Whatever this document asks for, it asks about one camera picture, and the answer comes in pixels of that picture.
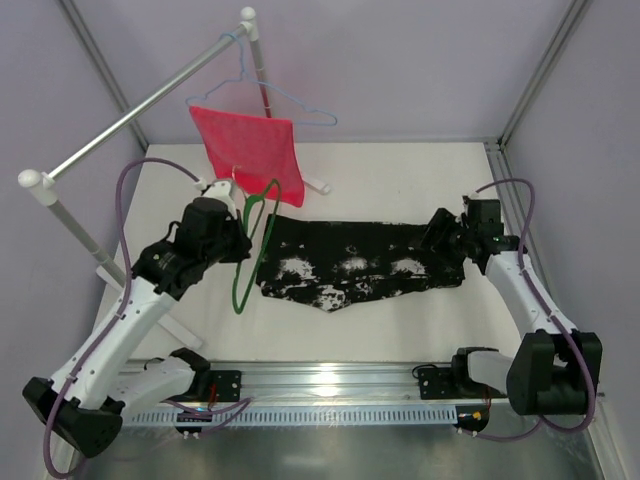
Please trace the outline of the black white tie-dye trousers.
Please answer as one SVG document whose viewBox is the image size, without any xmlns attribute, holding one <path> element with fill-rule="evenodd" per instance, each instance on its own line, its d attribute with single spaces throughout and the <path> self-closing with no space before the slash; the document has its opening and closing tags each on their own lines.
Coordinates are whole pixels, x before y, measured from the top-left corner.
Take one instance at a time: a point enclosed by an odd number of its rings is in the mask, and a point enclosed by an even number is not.
<svg viewBox="0 0 640 480">
<path fill-rule="evenodd" d="M 456 288 L 463 263 L 421 246 L 424 225 L 269 217 L 255 283 L 265 297 L 332 313 L 354 304 Z"/>
</svg>

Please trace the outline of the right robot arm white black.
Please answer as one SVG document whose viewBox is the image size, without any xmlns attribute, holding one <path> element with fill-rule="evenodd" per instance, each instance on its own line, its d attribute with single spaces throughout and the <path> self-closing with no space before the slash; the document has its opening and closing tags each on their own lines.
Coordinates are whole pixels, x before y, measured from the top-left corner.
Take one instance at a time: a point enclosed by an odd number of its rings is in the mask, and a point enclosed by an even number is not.
<svg viewBox="0 0 640 480">
<path fill-rule="evenodd" d="M 454 358 L 463 377 L 504 394 L 522 416 L 593 416 L 602 343 L 580 331 L 556 306 L 533 270 L 523 242 L 508 235 L 497 199 L 465 198 L 456 216 L 438 209 L 419 241 L 449 265 L 475 264 L 494 286 L 519 331 L 516 354 L 461 348 Z"/>
</svg>

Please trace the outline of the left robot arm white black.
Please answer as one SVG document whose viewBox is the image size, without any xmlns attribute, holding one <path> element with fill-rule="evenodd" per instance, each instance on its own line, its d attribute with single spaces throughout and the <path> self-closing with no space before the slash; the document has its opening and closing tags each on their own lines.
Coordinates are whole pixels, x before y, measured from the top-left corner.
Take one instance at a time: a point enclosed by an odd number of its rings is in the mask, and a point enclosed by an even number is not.
<svg viewBox="0 0 640 480">
<path fill-rule="evenodd" d="M 205 400 L 209 362 L 187 348 L 127 379 L 119 372 L 158 320 L 216 263 L 249 256 L 230 200 L 201 196 L 167 235 L 146 247 L 132 279 L 99 327 L 51 378 L 31 378 L 22 396 L 39 420 L 87 458 L 118 436 L 124 420 L 168 399 Z"/>
</svg>

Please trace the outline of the red cloth towel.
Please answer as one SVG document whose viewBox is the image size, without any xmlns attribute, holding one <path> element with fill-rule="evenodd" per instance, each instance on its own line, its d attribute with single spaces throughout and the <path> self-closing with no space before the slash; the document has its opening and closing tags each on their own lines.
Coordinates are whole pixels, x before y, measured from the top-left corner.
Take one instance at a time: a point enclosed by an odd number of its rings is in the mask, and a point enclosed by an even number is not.
<svg viewBox="0 0 640 480">
<path fill-rule="evenodd" d="M 294 143 L 293 122 L 213 110 L 189 108 L 218 178 L 232 178 L 248 194 L 267 193 L 301 207 L 305 187 Z"/>
</svg>

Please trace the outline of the silver white clothes rack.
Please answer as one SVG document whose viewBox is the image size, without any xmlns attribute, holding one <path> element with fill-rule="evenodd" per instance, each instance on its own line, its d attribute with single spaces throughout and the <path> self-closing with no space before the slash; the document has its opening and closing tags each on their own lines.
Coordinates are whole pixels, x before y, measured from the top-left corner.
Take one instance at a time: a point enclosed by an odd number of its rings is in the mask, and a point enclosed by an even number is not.
<svg viewBox="0 0 640 480">
<path fill-rule="evenodd" d="M 76 3 L 74 1 L 54 1 L 54 3 L 61 10 L 63 17 L 68 22 L 80 46 L 88 56 L 99 79 L 110 95 L 111 100 L 118 111 L 121 112 L 121 116 L 50 172 L 42 173 L 33 169 L 23 170 L 18 176 L 18 182 L 20 186 L 24 190 L 29 191 L 36 201 L 44 206 L 93 257 L 97 263 L 98 268 L 96 273 L 98 276 L 108 286 L 111 286 L 112 289 L 117 290 L 119 287 L 124 287 L 124 271 L 62 204 L 54 189 L 56 180 L 62 178 L 72 167 L 79 164 L 125 128 L 131 130 L 137 143 L 146 153 L 149 148 L 149 142 L 143 134 L 137 119 L 229 48 L 234 38 L 218 40 L 213 46 L 205 50 L 204 53 L 199 54 L 195 59 L 178 70 L 177 73 L 165 80 L 159 87 L 144 97 L 143 100 L 131 106 L 102 55 Z M 241 10 L 240 22 L 233 33 L 239 38 L 246 37 L 249 41 L 257 76 L 256 83 L 260 88 L 263 109 L 267 117 L 270 117 L 274 114 L 274 107 L 269 99 L 267 89 L 271 88 L 275 91 L 275 87 L 269 87 L 267 85 L 266 65 L 260 45 L 257 13 L 254 8 L 247 6 Z M 170 315 L 162 317 L 159 320 L 159 325 L 183 346 L 194 350 L 203 346 L 202 339 Z"/>
</svg>

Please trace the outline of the aluminium side rail frame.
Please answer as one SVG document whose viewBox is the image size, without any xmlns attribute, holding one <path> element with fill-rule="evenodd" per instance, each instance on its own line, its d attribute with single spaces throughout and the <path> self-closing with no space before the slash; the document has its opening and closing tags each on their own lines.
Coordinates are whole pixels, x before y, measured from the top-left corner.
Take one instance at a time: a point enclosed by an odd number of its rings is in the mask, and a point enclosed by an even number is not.
<svg viewBox="0 0 640 480">
<path fill-rule="evenodd" d="M 489 257 L 485 276 L 499 292 L 522 336 L 537 331 L 550 335 L 567 333 L 575 325 L 560 311 L 536 275 L 527 250 L 535 188 L 530 181 L 512 174 L 498 142 L 486 142 L 484 147 L 494 180 L 476 192 L 498 192 L 508 230 L 517 236 L 514 249 Z"/>
</svg>

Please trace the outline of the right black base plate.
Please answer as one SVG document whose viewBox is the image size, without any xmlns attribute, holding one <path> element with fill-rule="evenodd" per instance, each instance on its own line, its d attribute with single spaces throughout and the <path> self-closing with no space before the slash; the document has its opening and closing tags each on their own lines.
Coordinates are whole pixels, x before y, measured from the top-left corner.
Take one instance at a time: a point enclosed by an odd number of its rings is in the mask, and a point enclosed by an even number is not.
<svg viewBox="0 0 640 480">
<path fill-rule="evenodd" d="M 451 400 L 460 397 L 452 369 L 436 364 L 422 364 L 413 368 L 422 400 Z"/>
</svg>

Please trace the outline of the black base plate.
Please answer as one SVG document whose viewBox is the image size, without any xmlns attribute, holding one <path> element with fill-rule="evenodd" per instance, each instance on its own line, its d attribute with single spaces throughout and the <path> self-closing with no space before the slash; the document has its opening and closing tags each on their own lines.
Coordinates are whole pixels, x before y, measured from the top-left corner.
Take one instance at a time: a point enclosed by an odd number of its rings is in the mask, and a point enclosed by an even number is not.
<svg viewBox="0 0 640 480">
<path fill-rule="evenodd" d="M 210 370 L 204 377 L 204 399 L 210 403 L 237 402 L 241 398 L 240 370 Z"/>
<path fill-rule="evenodd" d="M 436 364 L 422 364 L 413 368 L 422 400 L 451 400 L 460 397 L 452 369 Z"/>
</svg>

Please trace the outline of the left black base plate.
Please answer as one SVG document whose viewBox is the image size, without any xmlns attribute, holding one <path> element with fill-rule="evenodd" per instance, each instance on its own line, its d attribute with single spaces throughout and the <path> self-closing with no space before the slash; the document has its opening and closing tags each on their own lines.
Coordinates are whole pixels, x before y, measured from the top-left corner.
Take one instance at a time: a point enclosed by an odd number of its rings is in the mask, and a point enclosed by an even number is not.
<svg viewBox="0 0 640 480">
<path fill-rule="evenodd" d="M 210 370 L 204 377 L 204 399 L 210 403 L 237 402 L 241 398 L 240 370 Z"/>
</svg>

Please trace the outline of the aluminium front rail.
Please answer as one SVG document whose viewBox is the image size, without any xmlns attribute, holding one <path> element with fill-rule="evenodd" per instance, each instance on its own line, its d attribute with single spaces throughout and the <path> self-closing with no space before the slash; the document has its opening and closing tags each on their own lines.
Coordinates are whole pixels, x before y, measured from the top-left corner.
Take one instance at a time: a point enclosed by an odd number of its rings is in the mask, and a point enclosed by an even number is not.
<svg viewBox="0 0 640 480">
<path fill-rule="evenodd" d="M 218 361 L 214 370 L 240 370 L 241 395 L 255 399 L 289 400 L 410 400 L 419 401 L 414 367 L 429 362 L 233 362 Z M 489 403 L 505 396 L 483 386 L 457 383 L 460 397 Z"/>
</svg>

